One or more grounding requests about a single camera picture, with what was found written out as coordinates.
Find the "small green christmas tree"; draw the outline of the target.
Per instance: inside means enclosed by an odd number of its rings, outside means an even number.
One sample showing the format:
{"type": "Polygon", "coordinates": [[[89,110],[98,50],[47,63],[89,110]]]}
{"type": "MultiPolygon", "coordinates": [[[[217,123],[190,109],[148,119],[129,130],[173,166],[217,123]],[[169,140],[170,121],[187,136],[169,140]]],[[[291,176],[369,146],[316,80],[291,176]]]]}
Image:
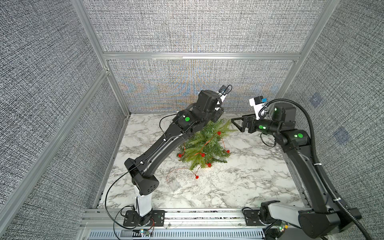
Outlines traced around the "small green christmas tree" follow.
{"type": "Polygon", "coordinates": [[[234,131],[230,125],[230,120],[208,123],[179,146],[179,161],[187,163],[190,170],[210,168],[215,163],[227,163],[231,151],[226,147],[224,139],[234,131]]]}

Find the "red string lights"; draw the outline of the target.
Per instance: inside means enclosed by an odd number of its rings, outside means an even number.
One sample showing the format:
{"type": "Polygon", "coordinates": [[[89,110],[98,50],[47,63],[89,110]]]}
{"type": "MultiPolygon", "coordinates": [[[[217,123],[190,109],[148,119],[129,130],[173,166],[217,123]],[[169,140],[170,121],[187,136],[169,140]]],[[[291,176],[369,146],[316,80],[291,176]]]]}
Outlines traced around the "red string lights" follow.
{"type": "Polygon", "coordinates": [[[179,147],[177,158],[180,162],[186,163],[188,167],[181,167],[171,170],[173,173],[178,170],[189,170],[195,179],[199,179],[200,169],[211,168],[214,163],[227,163],[231,150],[226,147],[224,138],[231,130],[220,129],[198,133],[179,147]]]}

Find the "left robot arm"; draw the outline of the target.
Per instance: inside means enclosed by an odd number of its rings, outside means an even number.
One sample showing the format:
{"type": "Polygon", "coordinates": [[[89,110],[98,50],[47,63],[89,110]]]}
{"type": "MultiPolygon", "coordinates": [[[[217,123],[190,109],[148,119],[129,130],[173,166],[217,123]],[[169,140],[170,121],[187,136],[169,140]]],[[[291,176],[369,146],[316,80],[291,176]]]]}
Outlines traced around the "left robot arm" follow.
{"type": "Polygon", "coordinates": [[[217,92],[202,90],[198,100],[186,109],[179,111],[162,136],[136,159],[127,159],[125,167],[129,171],[136,194],[135,209],[140,217],[152,211],[152,193],[159,186],[154,176],[161,163],[180,145],[209,122],[216,122],[224,110],[223,101],[228,88],[222,86],[217,92]]]}

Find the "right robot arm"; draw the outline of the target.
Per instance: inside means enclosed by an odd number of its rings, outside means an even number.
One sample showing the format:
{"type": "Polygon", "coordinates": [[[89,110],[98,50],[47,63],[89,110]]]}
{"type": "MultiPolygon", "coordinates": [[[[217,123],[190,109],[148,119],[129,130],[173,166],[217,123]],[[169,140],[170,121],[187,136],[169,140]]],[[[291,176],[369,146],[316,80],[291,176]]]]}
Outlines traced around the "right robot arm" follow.
{"type": "Polygon", "coordinates": [[[277,99],[263,104],[260,112],[270,119],[256,113],[231,121],[242,133],[273,136],[275,144],[294,165],[310,199],[307,208],[280,201],[264,202],[259,210],[260,222],[268,226],[286,222],[312,239],[343,232],[352,224],[361,228],[362,214],[357,208],[347,207],[317,157],[314,128],[305,109],[294,101],[277,99]]]}

